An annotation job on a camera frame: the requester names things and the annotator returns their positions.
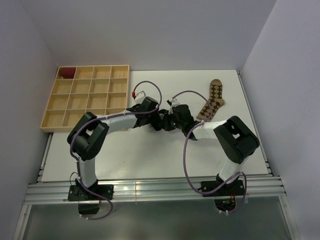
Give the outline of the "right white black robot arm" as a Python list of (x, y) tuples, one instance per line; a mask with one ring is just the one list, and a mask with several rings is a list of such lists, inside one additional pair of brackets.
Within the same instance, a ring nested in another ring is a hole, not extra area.
[(170, 110), (159, 111), (158, 126), (169, 132), (181, 130), (186, 140), (217, 140), (222, 147), (227, 161), (217, 175), (217, 191), (229, 194), (233, 188), (236, 174), (247, 158), (260, 147), (260, 141), (247, 125), (238, 117), (232, 116), (223, 121), (197, 121), (191, 115), (188, 105), (179, 104)]

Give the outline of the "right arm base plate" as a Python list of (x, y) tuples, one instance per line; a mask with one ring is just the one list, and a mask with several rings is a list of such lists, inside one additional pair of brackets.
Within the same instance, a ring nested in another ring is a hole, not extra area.
[[(216, 189), (222, 181), (218, 180), (208, 180), (208, 181), (201, 181), (200, 188), (197, 190), (202, 193), (208, 193)], [(241, 179), (236, 179), (230, 184), (225, 184), (220, 187), (217, 191), (211, 194), (205, 194), (204, 197), (236, 197), (242, 196), (245, 193), (245, 185)]]

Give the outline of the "brown argyle sock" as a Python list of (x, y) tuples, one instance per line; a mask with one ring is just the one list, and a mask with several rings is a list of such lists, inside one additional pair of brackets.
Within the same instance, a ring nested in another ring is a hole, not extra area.
[(219, 79), (213, 79), (209, 85), (209, 98), (197, 115), (197, 119), (209, 122), (224, 105), (223, 84)]

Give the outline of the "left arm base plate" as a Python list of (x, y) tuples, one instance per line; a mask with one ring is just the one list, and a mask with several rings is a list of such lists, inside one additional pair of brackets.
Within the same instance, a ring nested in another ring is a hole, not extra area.
[(114, 186), (112, 184), (94, 184), (85, 190), (80, 184), (71, 185), (67, 200), (78, 202), (78, 213), (82, 216), (93, 216), (98, 213), (101, 201), (112, 200)]

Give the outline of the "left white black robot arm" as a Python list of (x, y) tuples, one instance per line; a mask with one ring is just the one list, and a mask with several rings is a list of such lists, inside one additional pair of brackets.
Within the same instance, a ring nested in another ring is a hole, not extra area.
[(157, 118), (159, 103), (146, 96), (135, 104), (116, 114), (97, 116), (92, 112), (85, 113), (70, 134), (67, 142), (70, 155), (76, 161), (77, 184), (79, 194), (91, 200), (98, 193), (95, 158), (102, 149), (106, 136), (125, 129), (134, 129), (148, 125)]

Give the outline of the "black sock with blue marks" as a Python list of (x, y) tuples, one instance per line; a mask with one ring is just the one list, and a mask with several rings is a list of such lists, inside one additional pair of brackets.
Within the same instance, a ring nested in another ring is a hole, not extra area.
[(167, 109), (161, 109), (151, 113), (150, 124), (155, 131), (164, 130), (170, 132), (175, 130), (172, 126), (171, 116)]

